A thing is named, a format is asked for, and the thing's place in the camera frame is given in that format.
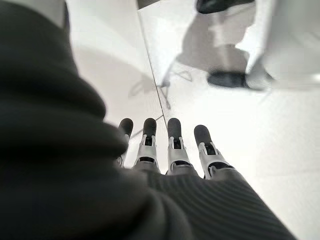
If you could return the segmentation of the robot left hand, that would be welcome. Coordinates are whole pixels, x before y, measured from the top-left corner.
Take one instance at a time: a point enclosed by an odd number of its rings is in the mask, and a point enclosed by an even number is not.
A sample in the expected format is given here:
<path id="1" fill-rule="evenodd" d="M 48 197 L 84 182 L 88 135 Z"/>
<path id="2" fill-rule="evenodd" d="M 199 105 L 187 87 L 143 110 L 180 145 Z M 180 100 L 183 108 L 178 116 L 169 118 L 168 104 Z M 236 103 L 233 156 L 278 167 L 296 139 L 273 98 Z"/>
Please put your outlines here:
<path id="1" fill-rule="evenodd" d="M 74 62 L 64 0 L 0 3 L 3 240 L 292 240 L 241 174 L 117 165 L 128 143 Z"/>

